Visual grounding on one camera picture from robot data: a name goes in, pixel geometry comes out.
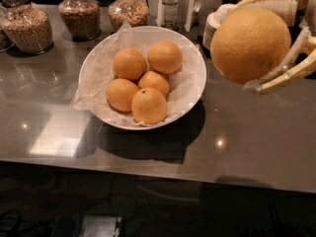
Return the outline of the large orange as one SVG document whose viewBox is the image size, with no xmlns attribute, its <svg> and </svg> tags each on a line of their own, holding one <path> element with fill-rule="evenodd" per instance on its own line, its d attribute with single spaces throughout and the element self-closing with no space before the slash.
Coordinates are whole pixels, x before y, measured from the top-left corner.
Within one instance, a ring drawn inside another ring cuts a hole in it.
<svg viewBox="0 0 316 237">
<path fill-rule="evenodd" d="M 210 44 L 214 66 L 227 80 L 245 84 L 281 64 L 291 47 L 283 18 L 258 7 L 239 8 L 220 24 Z"/>
</svg>

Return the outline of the white stand behind bowl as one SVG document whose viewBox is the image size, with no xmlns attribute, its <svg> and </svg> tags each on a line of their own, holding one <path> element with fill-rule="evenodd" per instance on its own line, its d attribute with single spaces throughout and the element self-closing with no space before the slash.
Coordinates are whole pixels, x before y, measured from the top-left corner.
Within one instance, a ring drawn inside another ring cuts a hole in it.
<svg viewBox="0 0 316 237">
<path fill-rule="evenodd" d="M 147 0 L 150 21 L 153 25 L 162 26 L 161 0 Z M 205 17 L 216 10 L 222 0 L 179 0 L 177 13 L 177 27 L 181 32 L 189 32 L 194 24 L 202 25 Z"/>
</svg>

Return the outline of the tall stack paper bowls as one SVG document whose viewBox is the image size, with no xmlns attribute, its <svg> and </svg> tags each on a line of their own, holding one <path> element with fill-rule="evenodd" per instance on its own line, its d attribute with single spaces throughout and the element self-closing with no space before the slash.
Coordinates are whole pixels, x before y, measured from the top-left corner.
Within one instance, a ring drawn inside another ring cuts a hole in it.
<svg viewBox="0 0 316 237">
<path fill-rule="evenodd" d="M 220 26 L 221 22 L 237 8 L 235 4 L 223 4 L 216 11 L 206 17 L 204 31 L 202 35 L 202 45 L 210 50 L 212 38 Z"/>
</svg>

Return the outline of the clear glass bottle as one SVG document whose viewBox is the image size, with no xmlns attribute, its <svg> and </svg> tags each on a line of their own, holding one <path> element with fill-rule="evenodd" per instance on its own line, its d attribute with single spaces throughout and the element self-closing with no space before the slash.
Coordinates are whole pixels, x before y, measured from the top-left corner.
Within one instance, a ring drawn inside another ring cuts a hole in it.
<svg viewBox="0 0 316 237">
<path fill-rule="evenodd" d="M 177 28 L 177 13 L 179 0 L 161 0 L 162 26 L 175 30 Z"/>
</svg>

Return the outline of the orange back right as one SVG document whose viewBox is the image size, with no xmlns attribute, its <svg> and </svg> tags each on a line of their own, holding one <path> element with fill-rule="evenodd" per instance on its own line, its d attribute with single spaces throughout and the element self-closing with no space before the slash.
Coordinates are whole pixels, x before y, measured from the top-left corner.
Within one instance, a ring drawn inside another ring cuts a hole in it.
<svg viewBox="0 0 316 237">
<path fill-rule="evenodd" d="M 175 43 L 159 40 L 148 48 L 147 61 L 153 70 L 163 74 L 172 74 L 180 69 L 183 54 Z"/>
</svg>

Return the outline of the small orange centre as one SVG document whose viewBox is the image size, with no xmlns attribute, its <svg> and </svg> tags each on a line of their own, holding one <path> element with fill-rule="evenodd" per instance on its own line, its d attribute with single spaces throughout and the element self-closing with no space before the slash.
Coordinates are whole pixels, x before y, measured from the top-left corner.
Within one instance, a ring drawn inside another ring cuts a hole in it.
<svg viewBox="0 0 316 237">
<path fill-rule="evenodd" d="M 139 88 L 154 88 L 165 97 L 170 92 L 170 83 L 166 76 L 155 71 L 147 71 L 138 81 Z"/>
</svg>

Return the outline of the orange front centre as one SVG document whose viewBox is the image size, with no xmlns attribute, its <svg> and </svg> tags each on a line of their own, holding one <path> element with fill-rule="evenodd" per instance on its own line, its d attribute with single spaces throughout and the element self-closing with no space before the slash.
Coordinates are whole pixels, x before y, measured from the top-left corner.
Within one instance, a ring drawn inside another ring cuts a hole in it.
<svg viewBox="0 0 316 237">
<path fill-rule="evenodd" d="M 155 124 L 165 119 L 167 101 L 160 91 L 154 88 L 143 88 L 134 95 L 131 110 L 137 122 Z"/>
</svg>

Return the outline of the orange back left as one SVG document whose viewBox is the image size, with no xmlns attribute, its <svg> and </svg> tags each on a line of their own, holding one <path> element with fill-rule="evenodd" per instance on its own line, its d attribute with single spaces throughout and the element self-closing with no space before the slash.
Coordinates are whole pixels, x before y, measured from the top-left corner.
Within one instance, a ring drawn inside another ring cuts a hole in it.
<svg viewBox="0 0 316 237">
<path fill-rule="evenodd" d="M 124 48 L 114 57 L 113 71 L 118 78 L 136 81 L 147 71 L 146 59 L 136 48 Z"/>
</svg>

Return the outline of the glass jar of granola right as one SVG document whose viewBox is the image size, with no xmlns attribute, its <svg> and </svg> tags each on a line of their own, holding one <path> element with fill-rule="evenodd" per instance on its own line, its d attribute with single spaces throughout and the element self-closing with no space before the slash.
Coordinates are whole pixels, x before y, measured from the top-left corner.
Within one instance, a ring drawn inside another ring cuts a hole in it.
<svg viewBox="0 0 316 237">
<path fill-rule="evenodd" d="M 146 26 L 149 8 L 146 0 L 116 0 L 109 6 L 108 14 L 116 32 L 124 23 L 132 27 Z"/>
</svg>

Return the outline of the orange front left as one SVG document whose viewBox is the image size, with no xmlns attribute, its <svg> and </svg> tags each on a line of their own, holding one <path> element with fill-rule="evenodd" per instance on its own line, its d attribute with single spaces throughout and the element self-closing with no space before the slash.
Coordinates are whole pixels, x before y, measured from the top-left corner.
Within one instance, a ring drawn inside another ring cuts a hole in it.
<svg viewBox="0 0 316 237">
<path fill-rule="evenodd" d="M 107 87 L 106 94 L 110 106 L 120 112 L 130 112 L 133 96 L 138 87 L 127 79 L 113 80 Z"/>
</svg>

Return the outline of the glass jar of cereal middle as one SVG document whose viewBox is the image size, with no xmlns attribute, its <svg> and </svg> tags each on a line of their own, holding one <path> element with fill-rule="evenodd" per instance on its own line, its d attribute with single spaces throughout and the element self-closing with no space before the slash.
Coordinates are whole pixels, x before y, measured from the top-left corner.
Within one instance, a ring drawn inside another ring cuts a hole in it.
<svg viewBox="0 0 316 237">
<path fill-rule="evenodd" d="M 91 40 L 101 31 L 100 7 L 96 0 L 63 0 L 58 11 L 74 40 Z"/>
</svg>

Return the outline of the glass jar of grains left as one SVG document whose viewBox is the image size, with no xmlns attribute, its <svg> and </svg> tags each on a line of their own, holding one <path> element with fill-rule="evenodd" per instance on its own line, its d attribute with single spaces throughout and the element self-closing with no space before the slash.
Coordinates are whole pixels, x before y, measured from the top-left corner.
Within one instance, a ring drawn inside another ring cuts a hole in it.
<svg viewBox="0 0 316 237">
<path fill-rule="evenodd" d="M 45 11 L 31 0 L 2 0 L 2 5 L 6 16 L 1 27 L 21 52 L 40 54 L 52 48 L 52 29 Z"/>
</svg>

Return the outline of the grey device under table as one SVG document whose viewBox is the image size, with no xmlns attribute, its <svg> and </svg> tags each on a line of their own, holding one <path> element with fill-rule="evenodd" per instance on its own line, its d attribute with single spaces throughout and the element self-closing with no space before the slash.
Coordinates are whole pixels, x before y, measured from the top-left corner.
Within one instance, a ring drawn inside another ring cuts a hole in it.
<svg viewBox="0 0 316 237">
<path fill-rule="evenodd" d="M 75 214 L 60 217 L 50 237 L 123 237 L 121 217 L 102 214 Z"/>
</svg>

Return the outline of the glass jar far left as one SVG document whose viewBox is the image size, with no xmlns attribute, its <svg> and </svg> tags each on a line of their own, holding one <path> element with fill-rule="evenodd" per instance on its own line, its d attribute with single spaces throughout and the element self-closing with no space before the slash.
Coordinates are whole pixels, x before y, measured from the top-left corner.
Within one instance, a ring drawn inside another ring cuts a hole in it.
<svg viewBox="0 0 316 237">
<path fill-rule="evenodd" d="M 5 11 L 0 8 L 0 23 L 4 19 Z M 4 33 L 3 29 L 0 27 L 0 52 L 6 51 L 7 49 L 11 48 L 14 44 L 12 41 L 7 37 Z"/>
</svg>

